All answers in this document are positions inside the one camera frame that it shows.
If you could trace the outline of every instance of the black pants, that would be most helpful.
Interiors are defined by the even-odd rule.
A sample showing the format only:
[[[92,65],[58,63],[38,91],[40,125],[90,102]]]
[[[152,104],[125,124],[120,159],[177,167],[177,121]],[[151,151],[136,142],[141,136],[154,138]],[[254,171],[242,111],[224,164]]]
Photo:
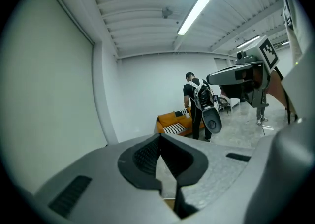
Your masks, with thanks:
[[[195,106],[191,106],[191,116],[192,116],[192,137],[193,139],[199,139],[199,127],[200,127],[200,122],[202,120],[202,111]],[[206,139],[211,138],[212,133],[208,131],[207,127],[205,127],[205,134],[206,134]]]

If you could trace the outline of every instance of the fluorescent ceiling light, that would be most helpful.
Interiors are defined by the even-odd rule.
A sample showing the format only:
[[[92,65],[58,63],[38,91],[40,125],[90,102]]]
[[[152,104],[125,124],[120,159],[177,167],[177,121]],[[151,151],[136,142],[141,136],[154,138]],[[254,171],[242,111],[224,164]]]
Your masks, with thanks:
[[[210,0],[198,0],[178,30],[178,35],[185,35],[190,26],[206,7]]]
[[[253,38],[251,38],[250,40],[244,42],[243,44],[238,45],[236,48],[241,48],[241,47],[243,47],[243,46],[245,46],[245,45],[248,45],[249,43],[252,43],[253,41],[255,41],[256,39],[259,39],[259,38],[260,38],[259,35],[256,36],[256,37],[253,37]]]

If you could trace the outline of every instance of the backpack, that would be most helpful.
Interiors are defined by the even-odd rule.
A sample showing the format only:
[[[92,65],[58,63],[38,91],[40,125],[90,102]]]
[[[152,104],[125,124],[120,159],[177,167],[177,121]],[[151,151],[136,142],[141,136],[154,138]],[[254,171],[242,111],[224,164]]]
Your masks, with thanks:
[[[188,84],[195,87],[193,92],[194,99],[192,100],[198,109],[203,111],[214,106],[210,89],[206,84],[203,83],[203,79],[199,79],[199,85],[193,83],[192,81],[188,81]]]

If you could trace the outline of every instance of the black t-shirt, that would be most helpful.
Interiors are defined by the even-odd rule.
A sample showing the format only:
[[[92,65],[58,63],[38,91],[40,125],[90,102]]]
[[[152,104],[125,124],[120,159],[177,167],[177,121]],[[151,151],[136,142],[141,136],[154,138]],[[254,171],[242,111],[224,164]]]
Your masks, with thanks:
[[[199,79],[197,78],[194,78],[191,81],[197,85],[200,85]],[[203,83],[206,84],[208,88],[210,88],[207,81],[203,80]],[[191,108],[196,106],[195,102],[193,101],[194,100],[193,92],[195,91],[195,89],[196,88],[190,84],[184,85],[184,88],[183,88],[184,96],[190,97]]]

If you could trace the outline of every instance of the ceiling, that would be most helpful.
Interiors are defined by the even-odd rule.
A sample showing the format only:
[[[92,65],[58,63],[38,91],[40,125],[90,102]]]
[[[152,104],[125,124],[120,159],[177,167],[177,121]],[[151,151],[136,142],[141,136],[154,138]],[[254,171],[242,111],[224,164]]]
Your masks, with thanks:
[[[236,46],[268,35],[287,41],[283,0],[211,0],[184,36],[177,30],[196,0],[95,0],[119,58],[163,52],[233,54]],[[162,17],[168,7],[173,14]]]

